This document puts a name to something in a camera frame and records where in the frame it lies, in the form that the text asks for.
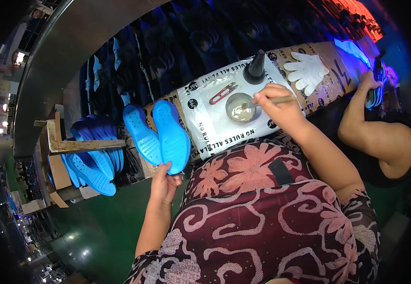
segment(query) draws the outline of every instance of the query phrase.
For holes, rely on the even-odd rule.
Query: metal pipe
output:
[[[65,0],[50,16],[24,68],[13,128],[15,158],[30,157],[45,120],[80,67],[124,26],[167,0]]]

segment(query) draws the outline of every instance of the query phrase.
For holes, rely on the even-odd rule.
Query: woman's hand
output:
[[[368,70],[360,76],[360,85],[358,89],[368,92],[370,89],[382,87],[384,83],[374,80],[374,74],[372,70]]]
[[[174,199],[175,191],[177,187],[182,184],[182,178],[179,175],[169,175],[167,171],[171,168],[171,162],[166,164],[159,164],[158,169],[155,172],[155,176],[152,179],[150,199],[153,201],[159,201],[162,204],[168,204],[169,206]]]
[[[292,92],[280,84],[268,83],[260,92],[254,94],[253,104],[259,104],[270,118],[282,130],[292,136],[299,126],[307,120],[299,107],[297,100],[274,105],[269,98],[291,95]]]

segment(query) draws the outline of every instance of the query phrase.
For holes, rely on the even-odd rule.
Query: paintbrush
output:
[[[269,101],[271,101],[273,104],[279,104],[279,103],[285,103],[285,102],[289,102],[292,100],[295,100],[295,95],[294,94],[290,94],[287,96],[282,96],[282,97],[275,97],[275,98],[270,98]],[[242,109],[246,110],[246,109],[251,109],[251,108],[255,108],[256,106],[259,106],[259,104],[252,104],[252,103],[242,103]]]

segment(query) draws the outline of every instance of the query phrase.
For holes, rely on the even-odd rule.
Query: sign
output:
[[[0,93],[8,93],[10,90],[10,81],[0,80]]]

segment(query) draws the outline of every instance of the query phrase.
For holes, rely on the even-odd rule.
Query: wooden plank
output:
[[[59,112],[56,112],[56,118],[54,120],[47,120],[46,129],[48,132],[48,145],[50,155],[60,155],[98,150],[111,150],[126,147],[125,141],[121,139],[62,141]]]

